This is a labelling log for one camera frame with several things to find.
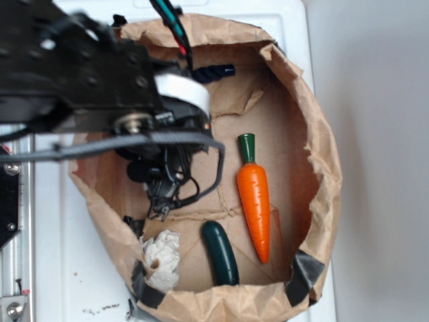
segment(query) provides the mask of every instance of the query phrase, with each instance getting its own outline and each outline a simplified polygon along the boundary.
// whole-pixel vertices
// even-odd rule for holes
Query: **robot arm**
[[[66,15],[51,1],[0,1],[0,123],[25,125],[0,140],[30,133],[110,136],[84,146],[0,156],[0,162],[82,158],[115,149],[130,160],[130,179],[147,185],[149,217],[163,219],[216,188],[225,148],[211,135],[209,94],[191,77],[192,52],[176,11],[168,1],[151,2],[172,30],[187,70],[118,41],[109,26],[83,13]],[[192,156],[209,146],[220,152],[217,179],[201,192],[190,171]],[[181,200],[180,187],[189,180],[197,193]]]

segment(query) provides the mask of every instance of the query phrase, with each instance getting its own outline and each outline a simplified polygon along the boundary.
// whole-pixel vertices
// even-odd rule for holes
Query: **gray wall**
[[[304,3],[345,177],[338,321],[429,321],[429,1]]]

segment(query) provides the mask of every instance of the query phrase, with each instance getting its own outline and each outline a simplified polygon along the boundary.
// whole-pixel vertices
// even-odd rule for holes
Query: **white surface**
[[[316,97],[339,144],[340,322],[429,316],[429,2],[306,0]]]
[[[84,7],[91,16],[110,21],[114,13],[129,21],[157,17],[144,1],[63,0],[66,10]],[[306,19],[301,1],[266,1],[263,9],[256,0],[191,0],[185,12],[219,15],[252,23],[266,29],[286,51],[291,61],[304,69],[312,87]],[[36,148],[49,148],[56,136],[36,140]],[[62,137],[65,144],[71,136]],[[112,265],[86,210],[83,197],[66,174],[67,165],[39,163],[36,166],[36,321],[123,321],[129,293]],[[103,310],[103,307],[119,304]],[[328,275],[324,297],[293,322],[335,322],[332,274]]]

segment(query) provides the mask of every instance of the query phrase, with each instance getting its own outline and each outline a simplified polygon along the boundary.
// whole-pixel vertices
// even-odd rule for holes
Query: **red wire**
[[[186,48],[178,41],[178,39],[176,37],[174,37],[175,41],[177,42],[177,45],[179,45],[179,52],[183,55],[186,56],[188,51],[186,50]]]

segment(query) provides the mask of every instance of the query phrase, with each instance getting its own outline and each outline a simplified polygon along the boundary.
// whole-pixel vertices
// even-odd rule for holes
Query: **brown paper bag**
[[[340,213],[342,174],[331,128],[302,71],[262,29],[203,15],[182,17],[194,47],[195,68],[234,64],[236,76],[208,84],[216,140],[227,147],[222,183],[199,202],[172,211],[166,222],[147,220],[144,238],[165,229],[180,237],[180,281],[167,294],[139,306],[162,321],[285,321],[322,296]],[[172,59],[176,43],[162,21],[126,25],[121,35]],[[271,250],[261,264],[251,243],[237,192],[242,165],[237,136],[256,135],[256,159],[266,172],[271,203]],[[77,142],[101,135],[77,136]],[[195,155],[192,174],[201,186],[215,177],[215,151]],[[149,201],[126,175],[127,161],[110,152],[71,163],[70,175],[88,202],[94,225],[131,291],[139,242],[124,216],[144,219]],[[200,237],[205,220],[227,232],[239,286],[213,286]]]

